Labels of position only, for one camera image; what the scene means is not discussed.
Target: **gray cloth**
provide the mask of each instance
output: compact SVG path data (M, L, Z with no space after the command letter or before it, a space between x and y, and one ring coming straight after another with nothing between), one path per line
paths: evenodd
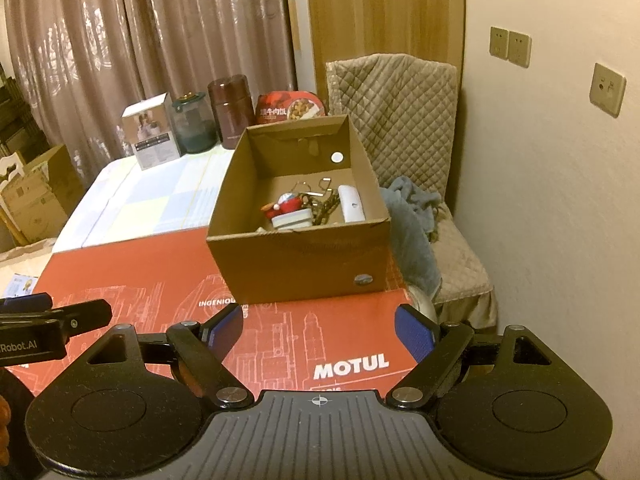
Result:
M442 277L422 227L423 224L428 226L427 208L422 208L419 213L414 211L414 206L402 197L401 189L392 190L381 187L380 193L391 217L391 250L402 277L407 285L417 286L433 299L440 288ZM410 196L422 198L415 191ZM432 212L431 222L433 231L435 222Z
M437 228L434 210L442 202L437 191L428 192L416 186L409 177L399 176L388 187L391 191L399 191L400 195L414 210L420 221L422 230L429 236L429 240L436 239Z

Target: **gray ribbed plate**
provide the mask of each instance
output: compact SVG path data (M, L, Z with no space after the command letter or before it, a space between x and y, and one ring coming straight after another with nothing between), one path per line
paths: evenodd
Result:
M49 472L46 480L63 477ZM452 455L417 413L368 392L274 392L214 416L201 439L144 480L488 480ZM596 479L581 474L576 480Z

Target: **thermos lid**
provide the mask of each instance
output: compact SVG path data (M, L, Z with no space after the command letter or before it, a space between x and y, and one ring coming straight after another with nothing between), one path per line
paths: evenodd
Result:
M205 95L206 94L204 92L189 92L182 97L178 97L171 106L175 108L176 112L181 112L184 105L200 101L201 99L204 99Z
M244 74L222 77L209 83L209 97L213 104L239 101L249 94L249 82Z

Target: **curtain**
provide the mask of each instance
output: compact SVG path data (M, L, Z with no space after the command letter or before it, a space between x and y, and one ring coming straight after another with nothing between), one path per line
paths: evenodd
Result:
M16 79L89 185L131 153L124 108L244 73L254 99L294 89L285 0L6 0Z

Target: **red cardboard sheet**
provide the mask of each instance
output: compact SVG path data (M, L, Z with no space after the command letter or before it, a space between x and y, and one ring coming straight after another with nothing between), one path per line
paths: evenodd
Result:
M204 321L233 301L205 236L196 229L54 254L36 292L48 292L55 306L104 298L111 325L133 323L139 333ZM384 396L415 365L394 332L406 295L397 277L387 281L394 290L244 306L242 336L225 366L255 396L262 389L371 388ZM11 370L38 394L106 330L73 338L62 361ZM148 367L170 376L168 366Z

